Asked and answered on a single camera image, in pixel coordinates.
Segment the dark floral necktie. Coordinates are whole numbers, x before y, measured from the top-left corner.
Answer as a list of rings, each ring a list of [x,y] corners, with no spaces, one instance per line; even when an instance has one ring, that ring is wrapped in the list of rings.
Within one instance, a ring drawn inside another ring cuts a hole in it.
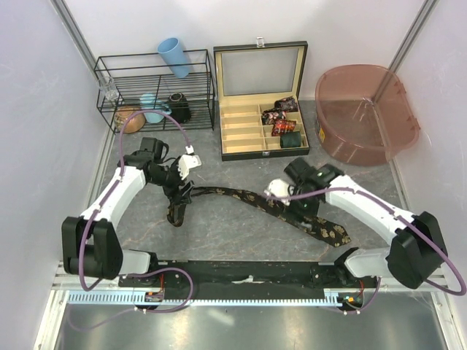
[[[332,222],[329,219],[323,219],[318,215],[316,217],[296,217],[288,211],[290,204],[286,205],[282,201],[264,198],[262,195],[249,190],[213,186],[196,187],[193,185],[191,203],[193,197],[210,194],[235,198],[238,201],[246,203],[298,228],[299,230],[304,231],[311,237],[316,238],[319,241],[323,241],[332,247],[344,246],[351,242],[350,235],[343,225]],[[171,225],[179,227],[183,224],[187,205],[188,204],[169,203],[167,220]]]

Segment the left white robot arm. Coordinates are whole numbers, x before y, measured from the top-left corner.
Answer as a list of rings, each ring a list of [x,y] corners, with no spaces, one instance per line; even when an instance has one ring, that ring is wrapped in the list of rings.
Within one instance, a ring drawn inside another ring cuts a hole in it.
[[[63,221],[63,268],[68,274],[81,281],[134,275],[145,287],[158,283],[160,269],[150,262],[150,253],[122,249],[116,231],[132,200],[148,184],[161,187],[167,197],[167,220],[175,227],[182,225],[194,188],[187,178],[201,160],[194,148],[187,146],[185,154],[168,166],[162,160],[164,148],[160,140],[143,139],[139,150],[120,159],[111,182],[93,204],[79,216]]]

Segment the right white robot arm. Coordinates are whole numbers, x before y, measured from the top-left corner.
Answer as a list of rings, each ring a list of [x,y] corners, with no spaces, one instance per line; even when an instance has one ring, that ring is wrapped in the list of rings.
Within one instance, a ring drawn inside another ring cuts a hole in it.
[[[326,164],[310,166],[298,157],[285,168],[294,194],[319,191],[322,202],[335,206],[372,229],[388,245],[384,249],[356,250],[334,268],[334,278],[351,287],[360,277],[391,275],[400,284],[417,289],[443,263],[447,253],[439,222],[424,211],[413,214],[371,194],[343,171]]]

